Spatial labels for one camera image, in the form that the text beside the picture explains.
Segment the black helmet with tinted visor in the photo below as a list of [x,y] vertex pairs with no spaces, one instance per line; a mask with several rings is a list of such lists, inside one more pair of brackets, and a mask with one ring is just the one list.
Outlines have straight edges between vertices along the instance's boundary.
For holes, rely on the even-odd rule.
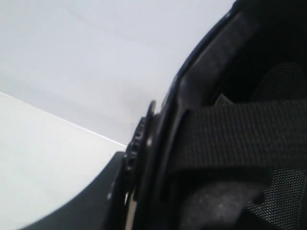
[[307,3],[237,0],[127,149],[30,230],[304,230]]

